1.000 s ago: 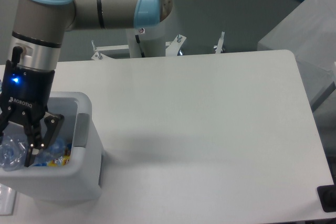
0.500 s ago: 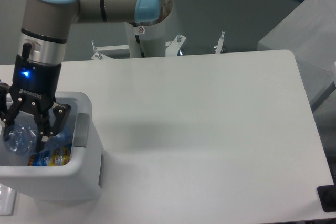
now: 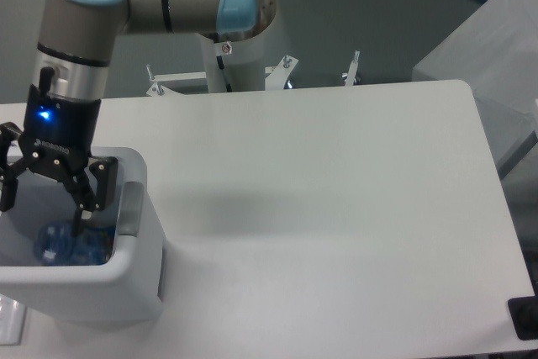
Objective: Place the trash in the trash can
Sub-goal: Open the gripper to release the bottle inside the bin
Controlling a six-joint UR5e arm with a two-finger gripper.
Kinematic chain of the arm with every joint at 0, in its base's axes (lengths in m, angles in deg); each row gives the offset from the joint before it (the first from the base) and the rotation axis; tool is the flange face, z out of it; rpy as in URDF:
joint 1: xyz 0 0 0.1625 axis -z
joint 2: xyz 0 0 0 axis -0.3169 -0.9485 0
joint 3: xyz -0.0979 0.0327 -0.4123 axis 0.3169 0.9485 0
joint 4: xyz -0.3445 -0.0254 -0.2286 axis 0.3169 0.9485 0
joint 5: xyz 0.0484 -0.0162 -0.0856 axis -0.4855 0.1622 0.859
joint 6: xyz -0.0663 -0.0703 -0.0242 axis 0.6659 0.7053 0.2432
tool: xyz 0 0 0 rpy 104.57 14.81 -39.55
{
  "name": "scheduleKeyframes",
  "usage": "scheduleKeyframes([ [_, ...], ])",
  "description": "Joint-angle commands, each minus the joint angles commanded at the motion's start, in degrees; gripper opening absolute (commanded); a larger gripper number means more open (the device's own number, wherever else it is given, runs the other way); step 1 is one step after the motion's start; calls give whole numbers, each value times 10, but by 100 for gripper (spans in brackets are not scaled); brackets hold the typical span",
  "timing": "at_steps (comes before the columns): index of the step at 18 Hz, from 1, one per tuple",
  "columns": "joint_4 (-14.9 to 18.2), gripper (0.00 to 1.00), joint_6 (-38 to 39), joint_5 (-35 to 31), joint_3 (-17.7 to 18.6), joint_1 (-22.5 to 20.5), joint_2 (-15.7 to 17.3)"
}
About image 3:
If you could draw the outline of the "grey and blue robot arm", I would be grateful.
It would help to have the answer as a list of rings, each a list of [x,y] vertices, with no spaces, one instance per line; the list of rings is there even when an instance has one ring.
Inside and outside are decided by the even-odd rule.
[[[25,172],[71,195],[73,235],[84,214],[113,202],[118,160],[91,149],[119,35],[244,33],[258,19],[257,0],[45,0],[24,123],[1,126],[1,152],[12,144],[21,150],[17,161],[1,161],[2,211],[14,206]]]

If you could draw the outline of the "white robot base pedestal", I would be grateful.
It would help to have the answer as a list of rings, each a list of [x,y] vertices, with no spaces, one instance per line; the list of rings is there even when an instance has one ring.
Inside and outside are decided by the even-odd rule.
[[[257,22],[251,30],[198,36],[210,93],[265,88],[265,35],[277,14],[277,0],[257,2]]]

